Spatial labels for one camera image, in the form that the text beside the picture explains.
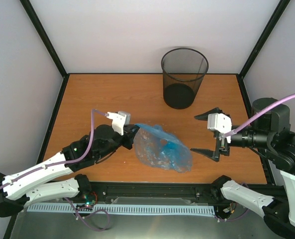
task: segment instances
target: trash can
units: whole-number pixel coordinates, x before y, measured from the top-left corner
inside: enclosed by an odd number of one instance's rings
[[[176,48],[163,56],[161,66],[165,103],[174,109],[191,106],[209,68],[206,57],[194,49]]]

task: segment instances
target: black cylinder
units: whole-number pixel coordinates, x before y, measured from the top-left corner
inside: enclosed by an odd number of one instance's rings
[[[231,136],[230,146],[267,148],[268,133],[245,128]]]
[[[188,108],[208,71],[206,57],[190,48],[177,48],[163,56],[161,66],[165,103],[174,109]]]

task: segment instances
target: translucent bag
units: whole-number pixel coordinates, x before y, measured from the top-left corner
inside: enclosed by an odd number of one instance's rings
[[[137,158],[144,164],[177,172],[191,170],[193,161],[190,150],[173,134],[163,131],[160,125],[140,127],[134,138]]]

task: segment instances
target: brown table surface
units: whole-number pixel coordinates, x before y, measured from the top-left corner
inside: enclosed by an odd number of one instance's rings
[[[195,115],[220,107],[231,115],[233,124],[247,119],[235,75],[206,75],[193,105],[185,110],[167,106],[162,88],[161,74],[70,75],[44,159],[89,133],[92,108],[129,112],[131,123],[159,124],[188,148],[215,147],[207,122],[195,120]],[[96,114],[95,126],[103,123],[111,121]],[[134,149],[120,148],[104,163],[59,179],[83,173],[91,181],[211,183],[224,174],[238,182],[266,183],[259,157],[248,149],[231,148],[230,156],[221,156],[219,163],[196,153],[192,155],[191,172],[178,173],[146,166],[136,158]]]

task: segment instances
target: gray wall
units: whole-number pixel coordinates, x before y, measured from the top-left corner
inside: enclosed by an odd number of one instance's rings
[[[291,1],[244,79],[250,101],[295,93],[295,0]],[[286,103],[295,131],[295,99]],[[278,184],[282,181],[275,171]]]
[[[68,72],[161,72],[191,47],[239,73],[279,0],[31,0]]]
[[[61,82],[20,2],[0,1],[0,172],[36,163]]]

